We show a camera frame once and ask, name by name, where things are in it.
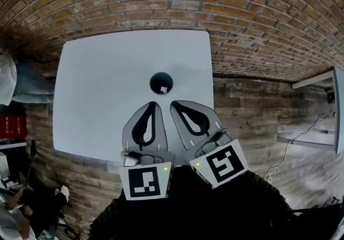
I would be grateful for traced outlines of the white square table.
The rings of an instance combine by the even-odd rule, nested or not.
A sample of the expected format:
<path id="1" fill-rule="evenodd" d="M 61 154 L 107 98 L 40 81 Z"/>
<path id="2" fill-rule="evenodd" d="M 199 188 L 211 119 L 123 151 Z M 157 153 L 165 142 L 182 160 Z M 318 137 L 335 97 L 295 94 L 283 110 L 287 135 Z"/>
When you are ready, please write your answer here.
<path id="1" fill-rule="evenodd" d="M 154 93 L 157 72 L 172 90 Z M 170 103 L 213 106 L 210 37 L 205 31 L 145 30 L 97 35 L 67 42 L 62 50 L 53 103 L 53 146 L 70 154 L 120 161 L 122 130 L 150 101 L 162 110 L 168 149 L 177 162 L 184 146 Z"/>

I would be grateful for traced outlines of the person's right forearm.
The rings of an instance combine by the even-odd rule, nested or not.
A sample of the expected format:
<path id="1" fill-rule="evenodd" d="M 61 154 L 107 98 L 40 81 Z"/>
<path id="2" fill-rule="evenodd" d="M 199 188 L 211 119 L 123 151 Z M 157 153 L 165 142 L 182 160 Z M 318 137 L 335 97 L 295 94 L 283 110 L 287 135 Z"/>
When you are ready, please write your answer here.
<path id="1" fill-rule="evenodd" d="M 282 214 L 291 210 L 280 191 L 254 172 L 244 172 L 238 176 L 236 183 L 246 197 L 253 199 L 253 203 L 268 214 Z"/>

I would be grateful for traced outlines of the person's left forearm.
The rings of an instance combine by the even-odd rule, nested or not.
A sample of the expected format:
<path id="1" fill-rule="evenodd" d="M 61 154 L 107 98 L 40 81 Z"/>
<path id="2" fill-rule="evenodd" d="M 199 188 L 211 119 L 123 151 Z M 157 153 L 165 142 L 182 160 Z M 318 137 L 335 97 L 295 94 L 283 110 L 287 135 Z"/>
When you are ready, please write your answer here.
<path id="1" fill-rule="evenodd" d="M 93 220 L 88 240 L 124 240 L 126 218 L 129 210 L 124 191 Z"/>

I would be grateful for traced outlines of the person's dark clothing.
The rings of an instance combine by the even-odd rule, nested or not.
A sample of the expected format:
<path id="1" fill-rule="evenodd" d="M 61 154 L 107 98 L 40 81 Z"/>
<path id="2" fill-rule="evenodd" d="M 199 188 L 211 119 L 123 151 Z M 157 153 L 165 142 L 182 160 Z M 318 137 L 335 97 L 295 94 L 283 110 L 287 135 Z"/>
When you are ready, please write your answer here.
<path id="1" fill-rule="evenodd" d="M 190 168 L 175 170 L 170 195 L 128 201 L 124 240 L 344 240 L 344 203 L 268 214 L 236 179 L 212 189 Z"/>

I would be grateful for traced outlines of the red box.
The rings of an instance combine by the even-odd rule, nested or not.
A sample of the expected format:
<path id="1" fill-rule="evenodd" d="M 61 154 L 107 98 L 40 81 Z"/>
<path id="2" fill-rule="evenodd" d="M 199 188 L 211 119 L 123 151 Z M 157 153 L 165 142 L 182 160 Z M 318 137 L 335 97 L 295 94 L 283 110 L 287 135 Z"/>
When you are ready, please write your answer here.
<path id="1" fill-rule="evenodd" d="M 26 136 L 25 114 L 0 113 L 0 140 L 23 139 Z"/>

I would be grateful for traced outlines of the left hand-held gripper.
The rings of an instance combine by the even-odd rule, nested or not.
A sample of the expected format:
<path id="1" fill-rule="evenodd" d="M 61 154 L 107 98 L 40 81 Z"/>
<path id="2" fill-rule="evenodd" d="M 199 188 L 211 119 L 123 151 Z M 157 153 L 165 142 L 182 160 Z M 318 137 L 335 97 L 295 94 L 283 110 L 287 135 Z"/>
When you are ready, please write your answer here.
<path id="1" fill-rule="evenodd" d="M 139 108 L 122 132 L 123 167 L 119 169 L 124 194 L 129 201 L 168 197 L 174 154 L 168 152 L 161 107 L 151 101 Z"/>

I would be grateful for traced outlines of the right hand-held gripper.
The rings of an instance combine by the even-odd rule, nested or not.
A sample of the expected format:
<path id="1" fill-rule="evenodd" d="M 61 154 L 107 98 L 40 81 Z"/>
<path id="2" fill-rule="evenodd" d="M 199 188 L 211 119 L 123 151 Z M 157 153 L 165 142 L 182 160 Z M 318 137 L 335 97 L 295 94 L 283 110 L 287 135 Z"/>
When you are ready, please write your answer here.
<path id="1" fill-rule="evenodd" d="M 227 130 L 222 129 L 223 123 L 212 108 L 177 100 L 170 104 L 170 113 L 186 150 L 202 143 L 194 158 L 189 159 L 189 164 L 212 188 L 226 184 L 248 170 L 239 141 L 231 139 Z"/>

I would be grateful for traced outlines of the pale cup with teal inside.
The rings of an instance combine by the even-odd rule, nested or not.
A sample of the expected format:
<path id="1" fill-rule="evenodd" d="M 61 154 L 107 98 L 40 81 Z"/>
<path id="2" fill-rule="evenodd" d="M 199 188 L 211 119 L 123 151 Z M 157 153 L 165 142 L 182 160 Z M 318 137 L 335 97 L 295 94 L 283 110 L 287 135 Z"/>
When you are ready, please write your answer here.
<path id="1" fill-rule="evenodd" d="M 172 90 L 174 83 L 172 77 L 169 74 L 165 72 L 157 72 L 151 77 L 149 85 L 154 93 L 164 95 Z M 161 91 L 162 86 L 167 88 L 166 92 Z"/>

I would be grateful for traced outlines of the white table with grey top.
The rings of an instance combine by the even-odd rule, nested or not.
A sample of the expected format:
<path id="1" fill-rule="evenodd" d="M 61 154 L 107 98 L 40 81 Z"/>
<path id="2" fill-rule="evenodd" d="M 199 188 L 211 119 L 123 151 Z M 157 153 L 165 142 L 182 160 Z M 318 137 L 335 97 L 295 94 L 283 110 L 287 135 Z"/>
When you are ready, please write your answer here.
<path id="1" fill-rule="evenodd" d="M 297 83 L 293 83 L 291 86 L 293 89 L 298 89 L 307 85 L 312 85 L 326 79 L 331 78 L 334 87 L 334 98 L 335 98 L 335 131 L 334 131 L 334 143 L 324 144 L 317 142 L 308 142 L 297 140 L 302 135 L 306 135 L 312 127 L 305 133 L 301 133 L 298 137 L 293 138 L 290 143 L 296 146 L 304 146 L 315 149 L 323 149 L 334 151 L 337 155 L 344 151 L 344 71 L 337 67 L 334 67 L 331 71 L 323 73 L 318 76 L 314 76 Z"/>

